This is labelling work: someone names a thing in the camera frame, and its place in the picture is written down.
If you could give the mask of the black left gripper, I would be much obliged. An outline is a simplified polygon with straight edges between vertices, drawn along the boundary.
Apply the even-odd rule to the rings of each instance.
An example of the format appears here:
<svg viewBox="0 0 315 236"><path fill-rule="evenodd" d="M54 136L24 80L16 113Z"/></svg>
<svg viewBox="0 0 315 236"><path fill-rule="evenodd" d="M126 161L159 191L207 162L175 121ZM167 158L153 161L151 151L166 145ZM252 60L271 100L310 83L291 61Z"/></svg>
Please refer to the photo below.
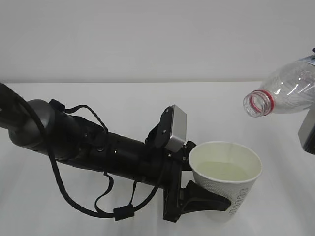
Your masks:
<svg viewBox="0 0 315 236"><path fill-rule="evenodd" d="M178 221L182 214L198 211L226 211L231 201L221 195L212 193L192 180L185 188L181 187L182 171L191 171L188 163L190 152L196 147L193 141L173 153L165 149L156 150L151 160L151 169L141 176L142 183L153 186L150 194L137 205L140 210L146 206L159 188L163 189L162 217L166 221Z"/></svg>

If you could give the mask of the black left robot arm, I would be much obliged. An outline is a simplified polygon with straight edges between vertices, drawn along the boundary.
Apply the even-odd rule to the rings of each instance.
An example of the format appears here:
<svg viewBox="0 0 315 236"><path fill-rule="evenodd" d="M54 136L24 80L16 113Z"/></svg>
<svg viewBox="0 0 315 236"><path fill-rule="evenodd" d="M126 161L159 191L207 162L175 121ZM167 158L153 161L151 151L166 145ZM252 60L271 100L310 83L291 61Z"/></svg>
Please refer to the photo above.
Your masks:
<svg viewBox="0 0 315 236"><path fill-rule="evenodd" d="M159 123L140 142L108 131L102 120L89 121L75 115L79 107L66 108L57 100L25 101L6 85L0 87L0 125L15 145L49 157L63 198L76 210L97 218L116 221L131 218L163 189L163 218L178 221L196 211L225 211L230 200L193 181L181 187L182 171L190 171L190 153L195 143L186 140L187 116L178 106L167 107ZM138 205L115 208L111 213L95 207L89 210L67 193L58 164L102 172L114 185L113 175L153 187Z"/></svg>

